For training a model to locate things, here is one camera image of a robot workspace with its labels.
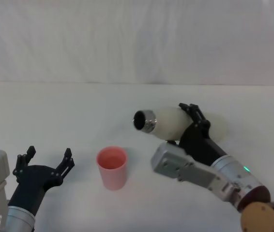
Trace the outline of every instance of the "plastic cup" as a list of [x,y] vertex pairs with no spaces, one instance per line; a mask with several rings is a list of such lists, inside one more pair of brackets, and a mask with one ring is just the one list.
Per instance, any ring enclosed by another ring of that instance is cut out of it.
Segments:
[[101,150],[96,162],[104,186],[109,190],[121,189],[126,182],[126,151],[117,146],[109,146]]

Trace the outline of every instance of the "green led light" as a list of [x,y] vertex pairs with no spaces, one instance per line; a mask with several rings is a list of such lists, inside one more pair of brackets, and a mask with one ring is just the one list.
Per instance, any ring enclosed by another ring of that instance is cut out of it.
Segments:
[[247,172],[250,171],[250,169],[248,169],[246,166],[244,166],[244,169],[245,169]]

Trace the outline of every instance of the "white table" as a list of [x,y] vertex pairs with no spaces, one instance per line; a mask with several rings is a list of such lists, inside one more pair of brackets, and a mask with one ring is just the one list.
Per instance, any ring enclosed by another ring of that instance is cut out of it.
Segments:
[[[0,149],[10,170],[34,145],[32,164],[56,167],[67,147],[75,168],[47,192],[37,232],[237,232],[240,215],[205,189],[155,174],[162,142],[132,125],[136,110],[195,103],[217,115],[218,144],[248,166],[274,199],[274,87],[0,83]],[[95,164],[108,145],[129,153],[129,179],[106,190]],[[17,186],[10,175],[10,198]]]

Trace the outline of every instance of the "black gripper bracket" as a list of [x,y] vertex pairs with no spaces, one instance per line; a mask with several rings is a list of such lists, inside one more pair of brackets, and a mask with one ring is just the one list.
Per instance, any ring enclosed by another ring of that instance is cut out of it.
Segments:
[[66,149],[56,169],[43,165],[29,166],[35,153],[34,146],[30,146],[26,154],[17,156],[13,175],[19,184],[9,201],[9,206],[26,209],[33,215],[36,215],[45,193],[52,187],[60,186],[75,165],[70,148]]
[[197,162],[211,166],[226,153],[209,137],[210,122],[198,105],[180,103],[179,106],[192,118],[193,123],[184,131],[178,146]]

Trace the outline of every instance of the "white wall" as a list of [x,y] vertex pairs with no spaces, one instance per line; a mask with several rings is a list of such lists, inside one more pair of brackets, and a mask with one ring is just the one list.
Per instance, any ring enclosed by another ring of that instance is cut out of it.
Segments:
[[0,0],[0,80],[274,85],[274,0]]

